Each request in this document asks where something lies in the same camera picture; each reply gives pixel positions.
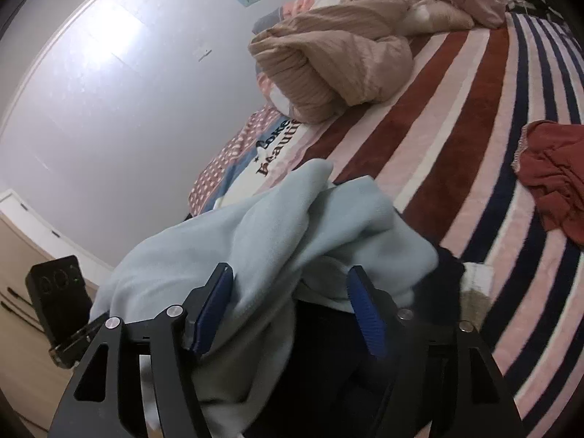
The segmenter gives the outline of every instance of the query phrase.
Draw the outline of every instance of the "striped blanket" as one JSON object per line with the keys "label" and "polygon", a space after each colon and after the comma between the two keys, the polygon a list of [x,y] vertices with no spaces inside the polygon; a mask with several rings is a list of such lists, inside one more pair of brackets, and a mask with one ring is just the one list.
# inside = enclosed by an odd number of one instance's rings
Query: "striped blanket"
{"label": "striped blanket", "polygon": [[414,39],[414,73],[387,103],[322,125],[264,107],[201,173],[190,203],[198,215],[237,202],[311,158],[334,161],[336,183],[373,176],[418,232],[493,268],[481,333],[537,438],[584,374],[584,261],[561,231],[544,231],[510,164],[526,123],[581,122],[584,61],[559,26],[506,18],[498,30]]}

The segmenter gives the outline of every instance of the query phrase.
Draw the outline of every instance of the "silver bolt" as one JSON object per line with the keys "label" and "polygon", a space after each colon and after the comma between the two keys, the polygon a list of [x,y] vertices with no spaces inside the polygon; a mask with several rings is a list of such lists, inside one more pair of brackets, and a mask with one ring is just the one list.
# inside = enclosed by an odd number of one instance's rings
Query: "silver bolt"
{"label": "silver bolt", "polygon": [[166,310],[166,314],[169,315],[171,318],[180,316],[182,315],[182,307],[180,307],[179,305],[171,306]]}
{"label": "silver bolt", "polygon": [[404,321],[409,321],[414,317],[414,312],[412,310],[408,310],[407,308],[402,308],[398,311],[398,318],[403,319]]}
{"label": "silver bolt", "polygon": [[112,318],[106,321],[107,329],[116,329],[120,325],[120,318],[116,318],[113,316]]}
{"label": "silver bolt", "polygon": [[464,331],[465,333],[471,333],[474,330],[474,326],[472,326],[472,323],[470,321],[461,321],[460,323],[458,323],[458,327],[460,328],[461,331]]}

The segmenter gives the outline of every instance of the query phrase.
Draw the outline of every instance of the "black fabric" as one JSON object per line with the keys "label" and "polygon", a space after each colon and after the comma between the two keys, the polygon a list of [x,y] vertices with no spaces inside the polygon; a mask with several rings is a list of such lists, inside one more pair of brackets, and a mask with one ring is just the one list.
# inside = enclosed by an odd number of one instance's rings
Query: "black fabric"
{"label": "black fabric", "polygon": [[[452,324],[460,317],[464,266],[448,250],[437,251],[439,266],[414,288],[412,309],[425,321]],[[299,301],[288,365],[264,410],[243,435],[365,437],[393,373],[369,355],[353,314]]]}

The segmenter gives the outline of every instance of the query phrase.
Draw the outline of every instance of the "gray-blue garment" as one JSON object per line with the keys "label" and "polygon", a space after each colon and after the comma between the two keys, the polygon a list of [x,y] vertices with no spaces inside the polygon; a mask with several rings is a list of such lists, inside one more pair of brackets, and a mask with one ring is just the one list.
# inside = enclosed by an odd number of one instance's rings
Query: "gray-blue garment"
{"label": "gray-blue garment", "polygon": [[[313,160],[279,185],[171,227],[139,244],[101,286],[91,317],[126,322],[181,304],[220,261],[235,273],[231,303],[193,380],[211,433],[233,438],[258,416],[284,370],[299,298],[352,312],[345,274],[362,265],[399,306],[437,266],[430,243],[400,218],[373,179],[339,186],[332,164]],[[158,424],[149,363],[142,380],[148,421]]]}

